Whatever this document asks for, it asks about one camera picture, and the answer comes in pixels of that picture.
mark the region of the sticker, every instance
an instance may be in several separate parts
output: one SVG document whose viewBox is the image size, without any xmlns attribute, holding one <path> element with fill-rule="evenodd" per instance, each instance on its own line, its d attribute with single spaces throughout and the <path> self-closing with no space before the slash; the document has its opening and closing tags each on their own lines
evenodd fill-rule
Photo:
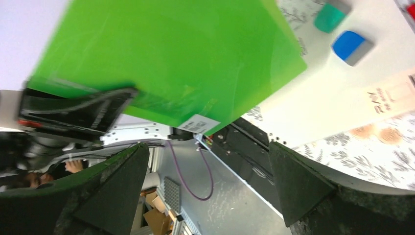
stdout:
<svg viewBox="0 0 415 235">
<path fill-rule="evenodd" d="M 415 68 L 365 89 L 369 109 L 383 118 L 415 109 Z"/>
<path fill-rule="evenodd" d="M 178 129 L 193 132 L 196 134 L 203 134 L 219 124 L 220 122 L 218 121 L 201 116 L 199 114 L 195 114 L 189 120 L 180 125 Z"/>
</svg>

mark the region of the cardboard box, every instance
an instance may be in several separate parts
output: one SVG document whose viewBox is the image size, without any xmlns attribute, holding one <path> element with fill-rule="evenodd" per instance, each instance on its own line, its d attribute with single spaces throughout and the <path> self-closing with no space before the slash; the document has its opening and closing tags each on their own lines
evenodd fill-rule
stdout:
<svg viewBox="0 0 415 235">
<path fill-rule="evenodd" d="M 145 221 L 154 235 L 165 235 L 170 227 L 170 217 L 157 209 L 144 214 Z"/>
<path fill-rule="evenodd" d="M 154 198 L 152 203 L 154 207 L 157 208 L 161 213 L 165 213 L 166 205 L 164 204 L 164 202 L 162 201 L 160 197 L 157 196 L 156 198 Z"/>
<path fill-rule="evenodd" d="M 157 193 L 156 192 L 152 192 L 147 194 L 147 196 L 145 197 L 145 202 L 148 203 L 152 208 L 155 208 L 156 206 L 154 206 L 153 204 L 153 200 L 157 197 Z"/>
</svg>

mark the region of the green acrylic sheet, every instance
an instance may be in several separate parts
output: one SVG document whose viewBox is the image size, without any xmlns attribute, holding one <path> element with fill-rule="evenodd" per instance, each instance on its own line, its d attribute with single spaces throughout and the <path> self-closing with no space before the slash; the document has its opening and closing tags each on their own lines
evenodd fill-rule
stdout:
<svg viewBox="0 0 415 235">
<path fill-rule="evenodd" d="M 306 69 L 274 0 L 73 0 L 27 86 L 62 97 L 135 86 L 125 114 L 210 135 Z"/>
</svg>

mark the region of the white tabletop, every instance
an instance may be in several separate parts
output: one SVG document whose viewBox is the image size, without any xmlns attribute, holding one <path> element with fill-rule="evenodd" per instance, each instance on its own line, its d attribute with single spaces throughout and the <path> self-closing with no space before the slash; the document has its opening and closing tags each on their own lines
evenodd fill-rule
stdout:
<svg viewBox="0 0 415 235">
<path fill-rule="evenodd" d="M 353 102 L 344 110 L 334 105 L 343 88 L 361 88 L 387 74 L 414 67 L 415 47 L 406 47 L 415 42 L 415 34 L 398 10 L 391 11 L 393 1 L 345 2 L 356 4 L 354 12 L 332 37 L 342 30 L 359 30 L 373 37 L 377 51 L 356 67 L 349 67 L 330 51 L 332 38 L 320 41 L 327 44 L 324 50 L 311 47 L 309 53 L 316 53 L 320 60 L 327 56 L 325 64 L 320 61 L 323 69 L 316 68 L 319 61 L 308 61 L 313 66 L 309 73 L 296 78 L 243 118 L 267 132 L 270 140 L 286 141 L 288 147 L 331 168 L 366 181 L 415 190 L 415 112 L 371 120 L 354 116 L 359 112 Z M 299 34 L 301 30 L 313 30 L 312 19 L 322 4 L 319 0 L 279 0 L 287 21 L 300 37 L 307 36 Z M 376 58 L 381 55 L 384 61 Z"/>
</svg>

